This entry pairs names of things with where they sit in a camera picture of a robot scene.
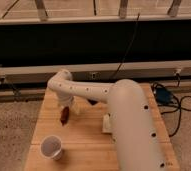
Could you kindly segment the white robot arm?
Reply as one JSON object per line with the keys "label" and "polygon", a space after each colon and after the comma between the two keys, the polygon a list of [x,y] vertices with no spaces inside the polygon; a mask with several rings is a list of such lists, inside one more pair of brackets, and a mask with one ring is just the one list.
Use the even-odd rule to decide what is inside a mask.
{"label": "white robot arm", "polygon": [[73,81],[72,74],[62,69],[49,79],[47,86],[64,107],[70,107],[75,96],[107,104],[120,171],[169,171],[139,83],[130,79],[115,83]]}

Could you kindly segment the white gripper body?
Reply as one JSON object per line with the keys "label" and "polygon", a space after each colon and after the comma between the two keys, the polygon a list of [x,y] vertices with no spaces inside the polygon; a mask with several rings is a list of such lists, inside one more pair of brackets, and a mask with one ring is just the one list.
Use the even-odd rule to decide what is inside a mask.
{"label": "white gripper body", "polygon": [[69,98],[66,98],[66,99],[59,99],[58,100],[58,106],[61,109],[68,107],[69,110],[75,115],[80,114],[80,108],[79,108],[78,103],[76,102],[76,100],[73,96],[70,96]]}

